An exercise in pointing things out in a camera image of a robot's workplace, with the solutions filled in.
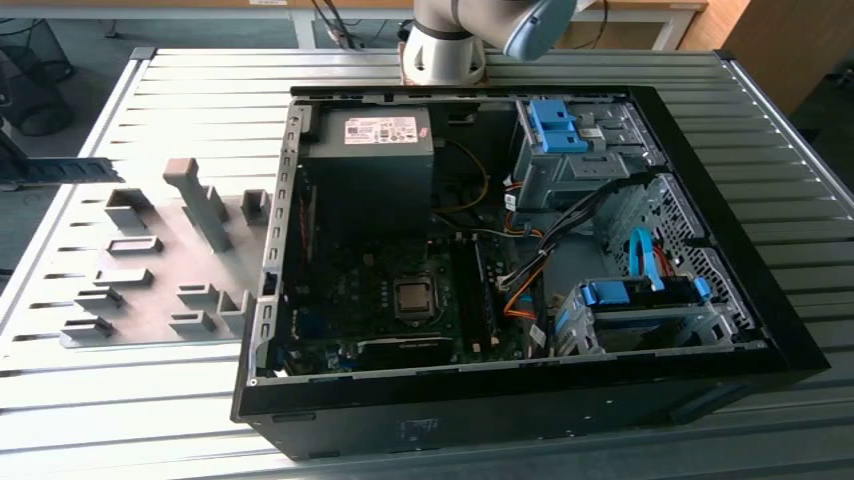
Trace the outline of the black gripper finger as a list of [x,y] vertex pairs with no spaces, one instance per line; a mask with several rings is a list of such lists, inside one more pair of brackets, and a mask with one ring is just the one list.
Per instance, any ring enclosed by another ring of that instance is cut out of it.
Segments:
[[28,157],[6,132],[0,133],[0,151],[2,186],[15,189],[27,178]]

